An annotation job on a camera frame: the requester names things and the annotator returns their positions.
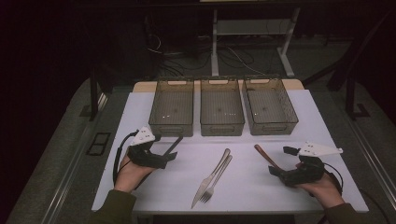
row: plastic storage bin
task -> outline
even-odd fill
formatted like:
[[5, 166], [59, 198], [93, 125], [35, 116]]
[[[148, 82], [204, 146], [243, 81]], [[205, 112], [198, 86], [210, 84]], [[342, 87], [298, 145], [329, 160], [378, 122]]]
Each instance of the plastic storage bin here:
[[291, 134], [298, 118], [281, 79], [246, 76], [243, 95], [252, 135]]
[[161, 77], [148, 121], [151, 131], [162, 136], [192, 136], [193, 102], [193, 77]]
[[240, 136], [245, 118], [236, 77], [202, 77], [201, 135]]

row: knife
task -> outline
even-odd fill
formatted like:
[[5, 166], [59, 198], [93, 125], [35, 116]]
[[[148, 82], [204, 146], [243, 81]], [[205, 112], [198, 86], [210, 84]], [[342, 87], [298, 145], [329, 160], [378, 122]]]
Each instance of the knife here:
[[198, 188], [197, 192], [195, 193], [194, 200], [192, 201], [191, 209], [195, 206], [195, 204], [198, 202], [198, 200], [202, 197], [202, 195], [205, 193], [205, 190], [209, 186], [210, 182], [212, 182], [213, 177], [216, 175], [216, 173], [219, 171], [219, 168], [221, 165], [224, 163], [225, 159], [227, 158], [228, 155], [230, 155], [231, 150], [229, 148], [226, 148], [224, 150], [224, 154], [221, 157], [221, 160], [219, 161], [219, 164], [216, 166], [215, 170], [213, 170], [212, 174], [205, 178], [202, 182], [200, 187]]

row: hand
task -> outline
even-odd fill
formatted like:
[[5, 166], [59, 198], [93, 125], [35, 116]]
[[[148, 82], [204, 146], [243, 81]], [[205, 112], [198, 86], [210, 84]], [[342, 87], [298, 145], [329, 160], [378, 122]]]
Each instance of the hand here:
[[117, 181], [114, 185], [114, 189], [127, 193], [131, 193], [132, 190], [137, 187], [137, 185], [146, 175], [150, 174], [155, 170], [155, 168], [134, 164], [129, 159], [128, 152], [125, 153], [125, 156], [121, 161], [120, 167], [122, 168], [120, 169], [117, 176]]
[[314, 183], [300, 184], [296, 185], [296, 187], [305, 189], [313, 194], [323, 208], [330, 208], [345, 203], [332, 178], [327, 174], [324, 174], [320, 180]]

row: fork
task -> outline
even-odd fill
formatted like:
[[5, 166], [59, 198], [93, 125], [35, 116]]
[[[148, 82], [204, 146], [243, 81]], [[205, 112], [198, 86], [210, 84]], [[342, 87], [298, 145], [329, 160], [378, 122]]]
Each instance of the fork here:
[[225, 162], [221, 165], [221, 168], [219, 170], [219, 174], [218, 176], [216, 176], [215, 181], [213, 182], [212, 186], [210, 188], [208, 188], [205, 193], [202, 195], [200, 201], [203, 203], [206, 203], [207, 201], [209, 201], [210, 198], [212, 198], [213, 193], [215, 192], [215, 186], [218, 183], [222, 173], [224, 172], [225, 168], [227, 168], [228, 164], [230, 163], [231, 159], [233, 158], [232, 155], [227, 156]]

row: white table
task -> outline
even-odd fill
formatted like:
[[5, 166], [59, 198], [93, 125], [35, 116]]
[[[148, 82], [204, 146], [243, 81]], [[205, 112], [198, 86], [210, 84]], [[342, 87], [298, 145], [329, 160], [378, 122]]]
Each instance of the white table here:
[[[310, 92], [298, 90], [299, 88], [289, 88], [286, 84], [285, 86], [299, 119], [293, 133], [278, 136], [252, 136], [246, 122], [240, 137], [201, 136], [200, 93], [199, 89], [195, 88], [194, 135], [185, 137], [174, 149], [178, 152], [174, 161], [169, 161], [164, 170], [157, 170], [151, 174], [134, 192], [138, 199], [134, 212], [151, 215], [191, 215], [298, 214], [321, 211], [321, 206], [315, 198], [310, 197], [302, 189], [285, 187], [276, 176], [270, 175], [269, 163], [253, 147], [255, 144], [260, 144], [267, 154], [285, 170], [295, 169], [294, 165], [299, 162], [299, 159], [283, 153], [283, 146], [301, 147], [305, 141], [310, 141], [335, 147]], [[112, 169], [121, 141], [128, 133], [143, 126], [149, 126], [149, 112], [153, 97], [153, 91], [141, 91], [137, 88], [130, 93], [92, 206], [93, 211], [102, 206], [108, 191], [113, 189]], [[121, 157], [132, 139], [131, 137], [125, 143]], [[163, 154], [175, 141], [175, 137], [163, 137], [160, 142], [154, 143], [151, 151]], [[231, 150], [233, 160], [216, 185], [215, 194], [209, 202], [198, 202], [191, 209], [192, 199], [201, 181], [215, 168], [226, 147]], [[345, 200], [351, 203], [358, 212], [368, 211], [341, 156], [331, 155], [321, 159], [334, 166], [342, 174], [345, 183], [343, 194]]]

